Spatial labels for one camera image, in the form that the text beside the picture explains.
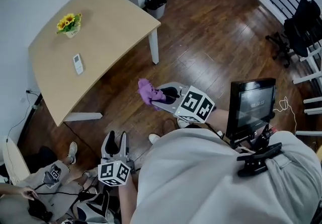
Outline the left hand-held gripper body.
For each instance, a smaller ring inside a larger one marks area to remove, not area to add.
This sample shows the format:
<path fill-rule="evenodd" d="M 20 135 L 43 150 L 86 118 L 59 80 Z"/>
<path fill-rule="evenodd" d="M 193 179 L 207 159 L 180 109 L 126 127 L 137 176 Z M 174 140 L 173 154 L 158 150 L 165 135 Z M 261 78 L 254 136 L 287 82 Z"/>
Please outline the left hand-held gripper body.
<path fill-rule="evenodd" d="M 128 177 L 134 171 L 134 161 L 126 163 L 113 161 L 98 165 L 98 180 L 110 187 L 122 186 L 127 183 Z"/>

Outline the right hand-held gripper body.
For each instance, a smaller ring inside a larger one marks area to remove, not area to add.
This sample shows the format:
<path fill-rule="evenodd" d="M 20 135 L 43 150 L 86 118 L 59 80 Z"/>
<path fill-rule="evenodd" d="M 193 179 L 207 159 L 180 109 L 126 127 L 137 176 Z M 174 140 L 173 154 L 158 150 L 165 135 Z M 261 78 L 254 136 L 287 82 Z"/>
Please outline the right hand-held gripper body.
<path fill-rule="evenodd" d="M 186 122 L 205 123 L 215 103 L 201 90 L 190 86 L 174 115 Z"/>

